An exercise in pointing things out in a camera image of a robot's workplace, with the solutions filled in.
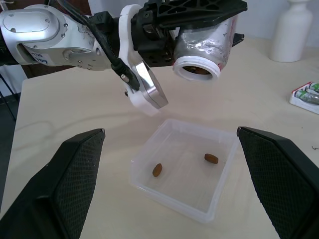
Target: white bottle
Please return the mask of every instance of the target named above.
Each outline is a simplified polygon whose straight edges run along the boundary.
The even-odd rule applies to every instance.
[[[273,38],[269,58],[279,62],[299,61],[306,45],[313,14],[307,9],[311,0],[288,0],[290,9],[283,13]]]

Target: white wall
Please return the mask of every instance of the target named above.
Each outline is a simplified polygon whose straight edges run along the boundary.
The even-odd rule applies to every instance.
[[[2,74],[5,81],[10,85],[14,93],[20,93],[22,88],[22,82],[26,79],[26,75],[21,66],[1,66],[0,73]],[[11,92],[0,80],[0,90],[3,96],[11,95]]]
[[[113,16],[119,16],[125,5],[137,3],[143,6],[145,2],[147,0],[89,0],[92,13],[107,10]],[[246,2],[248,11],[240,14],[237,32],[271,39],[280,13],[289,7],[287,0],[246,0]],[[315,18],[307,45],[319,46],[319,0],[311,1],[308,7]]]

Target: table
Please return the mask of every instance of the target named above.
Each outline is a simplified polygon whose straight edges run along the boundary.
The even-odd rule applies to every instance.
[[[155,68],[169,105],[155,117],[132,107],[111,70],[69,69],[24,81],[0,217],[60,144],[105,128],[97,184],[82,239],[276,239],[254,190],[241,147],[216,218],[200,224],[144,196],[129,184],[130,160],[168,118],[236,132],[238,126],[291,139],[319,166],[319,116],[288,103],[290,92],[319,75],[319,50],[296,63],[268,59],[269,41],[234,47],[220,79],[188,82],[171,67]]]

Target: clear plastic box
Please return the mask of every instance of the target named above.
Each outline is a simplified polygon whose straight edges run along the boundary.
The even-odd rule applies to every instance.
[[[239,140],[236,134],[166,120],[131,161],[131,183],[155,201],[201,223],[214,219]],[[206,153],[218,164],[204,160]],[[163,166],[159,177],[152,174]]]

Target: brown pill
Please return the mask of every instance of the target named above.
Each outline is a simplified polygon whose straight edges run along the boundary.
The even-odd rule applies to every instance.
[[[218,158],[214,155],[209,154],[209,153],[205,154],[205,160],[210,162],[210,163],[214,163],[214,164],[218,163]]]
[[[158,177],[163,169],[163,166],[159,163],[153,170],[153,176]]]

